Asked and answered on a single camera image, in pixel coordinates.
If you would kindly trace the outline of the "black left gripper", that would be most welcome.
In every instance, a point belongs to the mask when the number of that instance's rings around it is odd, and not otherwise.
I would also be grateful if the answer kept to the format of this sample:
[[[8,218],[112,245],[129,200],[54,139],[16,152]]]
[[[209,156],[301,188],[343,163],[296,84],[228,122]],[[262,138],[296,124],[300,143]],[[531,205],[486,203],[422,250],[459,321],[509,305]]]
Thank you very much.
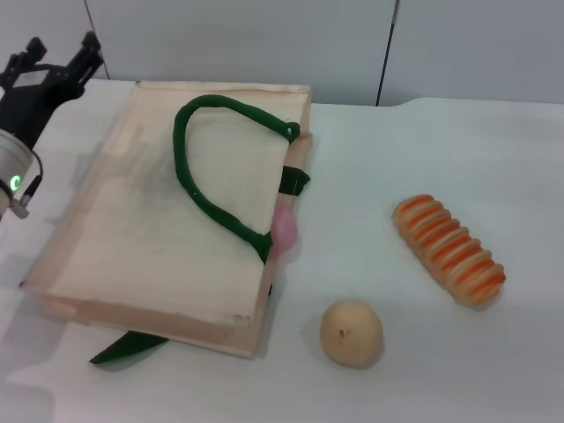
[[[1,130],[29,149],[34,148],[56,109],[81,97],[86,83],[104,64],[94,31],[85,34],[67,67],[38,65],[46,53],[41,39],[33,37],[24,51],[10,56],[1,72]]]

